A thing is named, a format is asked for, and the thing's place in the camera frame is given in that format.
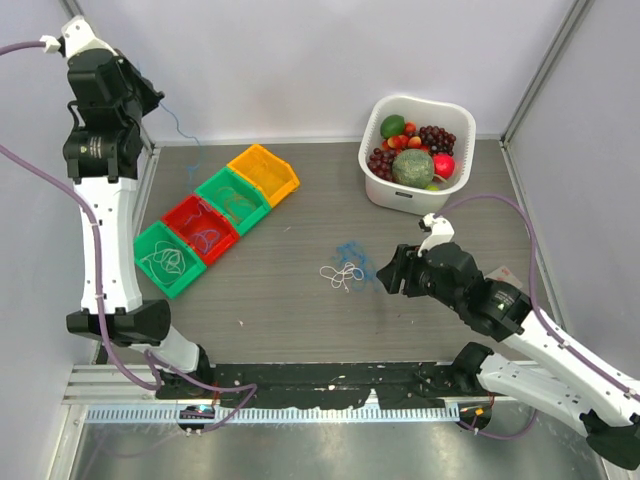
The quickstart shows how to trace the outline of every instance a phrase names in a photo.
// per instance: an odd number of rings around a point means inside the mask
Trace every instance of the green melon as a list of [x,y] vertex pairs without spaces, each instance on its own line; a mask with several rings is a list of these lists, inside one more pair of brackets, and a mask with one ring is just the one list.
[[417,149],[405,150],[391,166],[393,181],[405,187],[426,188],[434,173],[433,159]]

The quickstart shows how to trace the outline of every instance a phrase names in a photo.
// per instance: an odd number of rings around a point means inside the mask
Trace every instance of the plastic bin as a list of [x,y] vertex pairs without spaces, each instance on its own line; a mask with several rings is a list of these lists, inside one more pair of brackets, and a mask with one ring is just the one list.
[[162,221],[207,267],[240,238],[224,215],[194,194],[164,215]]
[[[405,187],[382,180],[369,170],[367,159],[375,148],[380,147],[383,140],[380,124],[387,116],[393,114],[402,115],[407,122],[413,122],[418,127],[438,125],[457,137],[453,150],[456,169],[449,179],[448,188],[435,192]],[[475,140],[476,122],[467,110],[458,105],[405,95],[383,98],[373,108],[358,153],[360,168],[365,174],[367,196],[377,205],[416,215],[426,215],[440,210],[451,194],[464,187],[469,180]]]
[[169,227],[156,222],[133,244],[136,265],[167,297],[177,297],[207,267]]
[[227,165],[246,181],[256,186],[275,207],[300,186],[293,168],[262,145],[252,145]]
[[228,167],[200,185],[196,193],[224,214],[240,235],[271,211],[262,193]]

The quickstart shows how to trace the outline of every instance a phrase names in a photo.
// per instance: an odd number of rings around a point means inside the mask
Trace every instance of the table surface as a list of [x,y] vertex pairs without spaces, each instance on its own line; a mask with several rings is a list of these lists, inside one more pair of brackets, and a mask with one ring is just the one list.
[[[472,332],[429,298],[331,288],[319,275],[336,248],[358,242],[380,268],[399,243],[420,243],[418,217],[374,205],[364,191],[356,143],[286,144],[267,148],[289,162],[301,186],[217,263],[171,300],[173,325],[201,344],[213,362],[357,362],[451,360],[469,341],[512,358],[506,347]],[[246,146],[210,146],[194,175],[200,185]],[[188,193],[196,147],[161,151],[143,229]],[[479,193],[514,197],[497,141],[478,141],[471,178],[451,200]],[[485,273],[506,265],[527,288],[529,242],[519,217],[492,200],[448,215],[456,242]],[[144,298],[162,293],[138,270]],[[542,305],[547,304],[539,281]]]

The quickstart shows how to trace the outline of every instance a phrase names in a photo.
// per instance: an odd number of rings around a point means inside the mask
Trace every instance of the white panel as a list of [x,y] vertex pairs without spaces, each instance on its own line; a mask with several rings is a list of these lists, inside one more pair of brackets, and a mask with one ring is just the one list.
[[[59,35],[57,2],[2,2],[0,45]],[[71,131],[66,62],[39,50],[0,58],[0,142],[66,177],[62,145]],[[75,362],[92,342],[67,333],[80,306],[82,232],[76,205],[0,156],[0,476],[46,478],[58,434],[58,406]]]
[[[501,133],[571,0],[85,0],[203,141],[361,136],[392,93],[467,108]],[[183,140],[162,110],[145,123]]]
[[597,1],[513,141],[571,331],[640,377],[640,3]]

